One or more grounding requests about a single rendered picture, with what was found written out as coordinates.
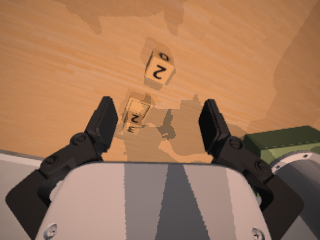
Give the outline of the wooden tray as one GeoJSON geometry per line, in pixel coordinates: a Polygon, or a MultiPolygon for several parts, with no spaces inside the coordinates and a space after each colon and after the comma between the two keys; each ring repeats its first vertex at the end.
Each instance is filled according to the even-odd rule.
{"type": "Polygon", "coordinates": [[[127,106],[125,108],[124,114],[122,116],[121,123],[124,124],[124,120],[128,111],[143,115],[142,124],[145,121],[147,115],[152,109],[154,104],[154,99],[148,98],[146,96],[131,92],[130,98],[128,100],[127,106]]]}

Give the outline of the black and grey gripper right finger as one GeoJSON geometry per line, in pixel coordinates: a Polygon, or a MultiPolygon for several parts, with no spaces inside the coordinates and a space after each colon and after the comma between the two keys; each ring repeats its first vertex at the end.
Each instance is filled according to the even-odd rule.
{"type": "Polygon", "coordinates": [[[302,198],[272,173],[268,163],[245,149],[240,138],[231,136],[214,99],[205,101],[198,123],[211,163],[237,170],[254,186],[271,240],[281,240],[304,209],[302,198]]]}

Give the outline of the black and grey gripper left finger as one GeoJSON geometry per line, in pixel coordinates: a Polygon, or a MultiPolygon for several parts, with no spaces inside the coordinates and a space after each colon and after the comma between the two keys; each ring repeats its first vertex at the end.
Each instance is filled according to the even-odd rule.
{"type": "Polygon", "coordinates": [[[113,99],[103,96],[84,132],[73,135],[70,144],[45,158],[6,195],[5,202],[31,240],[35,240],[51,204],[50,193],[76,166],[104,161],[110,149],[118,115],[113,99]]]}

